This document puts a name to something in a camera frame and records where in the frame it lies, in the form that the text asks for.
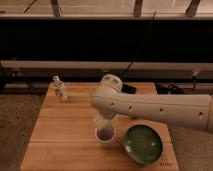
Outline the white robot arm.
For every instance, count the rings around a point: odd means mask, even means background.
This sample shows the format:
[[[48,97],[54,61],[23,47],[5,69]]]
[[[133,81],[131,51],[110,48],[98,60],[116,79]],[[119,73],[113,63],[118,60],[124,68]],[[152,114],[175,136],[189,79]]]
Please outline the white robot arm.
[[[213,134],[212,96],[127,94],[122,88],[122,80],[116,75],[103,76],[91,96],[92,106],[109,120],[120,114]]]

